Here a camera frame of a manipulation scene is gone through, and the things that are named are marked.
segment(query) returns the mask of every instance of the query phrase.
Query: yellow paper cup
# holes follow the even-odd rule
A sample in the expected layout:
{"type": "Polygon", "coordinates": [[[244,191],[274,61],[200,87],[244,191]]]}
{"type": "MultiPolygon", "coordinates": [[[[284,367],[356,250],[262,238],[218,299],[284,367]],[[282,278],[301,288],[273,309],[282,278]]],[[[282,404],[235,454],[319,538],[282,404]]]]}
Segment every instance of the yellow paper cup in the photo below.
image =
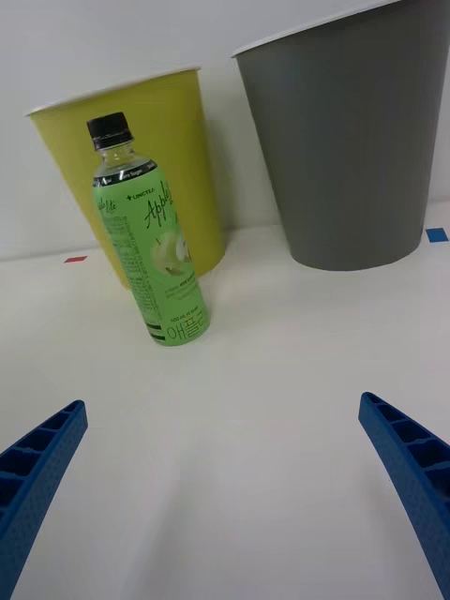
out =
{"type": "Polygon", "coordinates": [[[166,173],[197,275],[224,254],[206,145],[198,69],[187,68],[29,113],[122,283],[127,278],[92,200],[98,166],[86,121],[123,112],[138,154],[166,173]]]}

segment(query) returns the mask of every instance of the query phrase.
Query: plastic bottle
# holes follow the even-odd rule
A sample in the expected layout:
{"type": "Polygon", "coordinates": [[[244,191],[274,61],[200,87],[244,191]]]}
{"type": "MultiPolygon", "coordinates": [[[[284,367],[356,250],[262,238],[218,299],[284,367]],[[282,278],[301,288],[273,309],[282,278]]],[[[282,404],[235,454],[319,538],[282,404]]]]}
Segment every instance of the plastic bottle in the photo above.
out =
{"type": "Polygon", "coordinates": [[[102,164],[94,201],[152,338],[178,346],[200,336],[209,314],[156,162],[135,155],[122,112],[88,121],[102,164]]]}

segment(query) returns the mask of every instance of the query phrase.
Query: bucket rim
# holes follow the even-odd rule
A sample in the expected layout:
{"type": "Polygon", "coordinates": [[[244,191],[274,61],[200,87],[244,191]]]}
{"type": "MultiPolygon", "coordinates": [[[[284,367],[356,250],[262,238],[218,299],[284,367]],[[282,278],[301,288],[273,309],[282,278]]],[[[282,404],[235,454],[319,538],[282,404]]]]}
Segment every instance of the bucket rim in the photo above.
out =
{"type": "Polygon", "coordinates": [[[108,85],[107,87],[102,87],[98,90],[93,90],[92,92],[86,92],[84,94],[78,94],[76,96],[71,96],[68,98],[64,98],[62,100],[56,100],[55,102],[49,102],[48,104],[44,104],[43,106],[38,106],[31,111],[25,113],[24,116],[32,116],[36,113],[41,113],[42,111],[47,111],[49,109],[59,108],[61,106],[66,106],[67,104],[73,104],[75,102],[80,102],[81,100],[87,100],[90,98],[95,98],[96,96],[101,96],[101,94],[105,94],[107,92],[116,92],[117,90],[124,89],[126,87],[131,87],[132,85],[138,85],[139,83],[149,82],[152,79],[158,79],[160,77],[166,77],[167,75],[176,75],[177,73],[184,73],[185,71],[200,71],[200,65],[187,65],[185,67],[175,67],[169,70],[156,71],[144,77],[140,77],[138,79],[133,79],[121,83],[115,83],[113,85],[108,85]]]}
{"type": "Polygon", "coordinates": [[[395,4],[396,2],[401,2],[401,0],[371,0],[368,3],[365,3],[361,7],[354,7],[350,10],[341,10],[340,12],[333,14],[329,17],[324,17],[316,21],[307,22],[303,25],[297,25],[291,29],[283,30],[277,34],[272,36],[263,37],[262,39],[258,39],[257,41],[251,42],[246,46],[242,46],[238,48],[232,53],[232,58],[235,58],[238,54],[246,53],[248,50],[254,50],[259,46],[263,46],[265,44],[269,44],[272,41],[277,41],[278,39],[288,38],[289,36],[293,36],[295,34],[300,34],[303,31],[307,31],[308,29],[314,29],[315,27],[320,27],[321,25],[326,25],[327,23],[332,23],[333,21],[338,21],[339,19],[345,19],[346,17],[353,17],[354,15],[358,15],[363,12],[369,12],[374,8],[385,7],[390,4],[395,4]]]}

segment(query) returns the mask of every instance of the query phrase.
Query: black bottle cap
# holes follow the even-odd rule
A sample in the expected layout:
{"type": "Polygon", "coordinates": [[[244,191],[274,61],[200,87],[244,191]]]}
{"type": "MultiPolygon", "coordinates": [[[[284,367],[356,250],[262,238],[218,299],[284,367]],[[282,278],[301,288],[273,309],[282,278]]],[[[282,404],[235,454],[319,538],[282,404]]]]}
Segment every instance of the black bottle cap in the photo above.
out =
{"type": "Polygon", "coordinates": [[[128,129],[127,119],[122,112],[106,114],[87,122],[96,150],[109,148],[119,143],[130,142],[133,139],[128,129]]]}

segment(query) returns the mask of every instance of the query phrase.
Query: green bottle label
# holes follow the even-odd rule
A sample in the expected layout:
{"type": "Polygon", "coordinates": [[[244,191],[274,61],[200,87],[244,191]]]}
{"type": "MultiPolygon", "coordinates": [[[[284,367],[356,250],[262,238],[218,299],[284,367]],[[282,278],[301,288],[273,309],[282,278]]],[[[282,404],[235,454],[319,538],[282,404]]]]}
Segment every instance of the green bottle label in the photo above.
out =
{"type": "Polygon", "coordinates": [[[209,315],[160,168],[97,177],[94,200],[152,338],[178,346],[200,336],[209,315]]]}

